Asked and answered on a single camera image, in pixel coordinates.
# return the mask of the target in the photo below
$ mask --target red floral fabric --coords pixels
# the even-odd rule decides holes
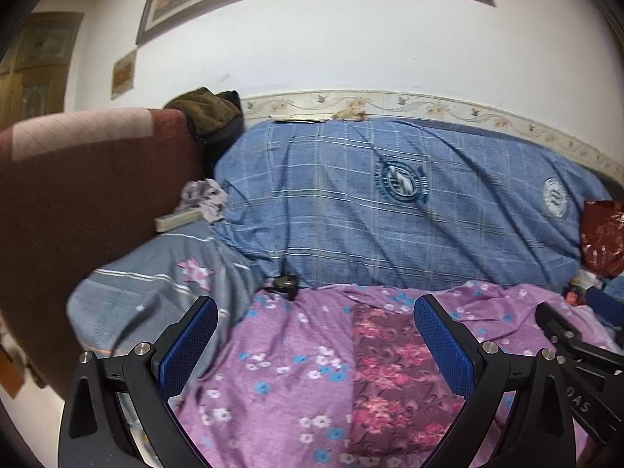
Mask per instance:
[[[356,361],[349,452],[433,450],[464,404],[450,392],[412,315],[353,308]]]

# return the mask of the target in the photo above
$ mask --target bed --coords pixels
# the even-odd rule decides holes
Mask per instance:
[[[217,336],[170,402],[215,467],[420,466],[461,406],[409,321],[425,291],[511,353],[548,346],[532,321],[543,301],[615,350],[559,295],[580,266],[583,201],[610,197],[550,149],[439,121],[267,121],[215,178],[222,222],[155,238],[68,304],[83,346],[107,356],[216,300]],[[283,273],[303,287],[294,303],[271,289]]]

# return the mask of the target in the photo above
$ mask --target wooden furniture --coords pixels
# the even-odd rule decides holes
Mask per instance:
[[[63,112],[82,14],[31,14],[0,63],[0,128]]]
[[[0,386],[8,395],[15,397],[22,385],[24,385],[24,377],[18,371],[11,356],[0,346]]]
[[[0,314],[61,397],[82,351],[66,315],[93,269],[155,236],[204,146],[177,110],[45,116],[0,131]]]

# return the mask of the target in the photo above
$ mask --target wooden door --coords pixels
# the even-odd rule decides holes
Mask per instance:
[[[31,14],[0,63],[0,126],[63,112],[82,14]]]

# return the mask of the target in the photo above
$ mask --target purple blanket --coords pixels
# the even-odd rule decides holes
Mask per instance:
[[[361,412],[367,399],[362,399],[356,382],[362,378],[383,378],[386,382],[389,378],[397,386],[391,386],[392,399],[386,399],[387,394],[381,396],[388,404],[374,402],[378,407],[391,407],[392,402],[401,401],[397,389],[403,389],[418,403],[427,401],[423,392],[430,390],[411,385],[408,379],[420,378],[418,375],[402,371],[399,366],[385,367],[389,357],[385,353],[377,361],[367,361],[370,368],[365,373],[366,363],[355,353],[361,351],[366,334],[360,333],[360,347],[354,346],[352,317],[354,306],[368,305],[385,312],[389,319],[394,317],[391,312],[409,318],[414,302],[424,293],[335,285],[301,290],[297,300],[289,303],[279,295],[259,292],[214,367],[192,384],[185,402],[177,409],[181,424],[214,468],[419,467],[457,413],[458,398],[445,387],[437,368],[420,368],[420,376],[425,370],[436,386],[436,406],[442,415],[434,411],[436,422],[428,422],[420,414],[430,414],[431,410],[419,412],[412,407],[409,437],[417,439],[418,448],[388,441],[379,445],[375,435],[380,429],[371,427],[370,417]],[[583,340],[616,349],[590,310],[569,307],[560,296],[535,286],[503,290],[475,281],[434,295],[477,339],[494,340],[510,353],[534,355],[543,347],[552,348],[534,320],[536,306],[544,301],[566,315],[582,332]],[[371,337],[377,336],[376,329],[373,326],[369,331]],[[385,336],[385,341],[393,342],[391,334]],[[407,338],[397,338],[394,351],[402,352],[402,358],[427,359],[422,346]],[[501,402],[497,423],[492,425],[473,466],[488,459],[500,435],[498,424],[504,422],[511,402],[511,395]],[[407,416],[407,409],[388,409],[395,417],[388,427],[395,433],[404,420],[396,417]],[[376,410],[377,415],[385,413],[384,409]],[[366,447],[362,450],[363,439],[368,452]],[[585,433],[576,427],[578,451],[585,440]]]

